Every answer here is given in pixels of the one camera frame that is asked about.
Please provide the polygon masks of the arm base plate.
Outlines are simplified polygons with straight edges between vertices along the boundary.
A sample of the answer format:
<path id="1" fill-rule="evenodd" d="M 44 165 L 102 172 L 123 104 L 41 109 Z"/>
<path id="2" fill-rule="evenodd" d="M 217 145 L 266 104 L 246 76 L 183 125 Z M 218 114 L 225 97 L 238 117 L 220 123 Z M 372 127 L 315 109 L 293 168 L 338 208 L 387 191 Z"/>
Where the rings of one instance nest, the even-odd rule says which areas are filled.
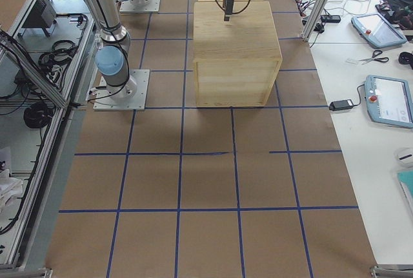
<path id="1" fill-rule="evenodd" d="M 121 3 L 120 12 L 122 14 L 145 14 L 157 13 L 161 0 L 129 0 Z"/>
<path id="2" fill-rule="evenodd" d="M 98 90 L 94 100 L 95 111 L 144 111 L 150 79 L 150 70 L 130 70 L 130 78 L 124 87 L 119 88 L 106 85 L 103 76 L 100 86 L 104 89 Z"/>

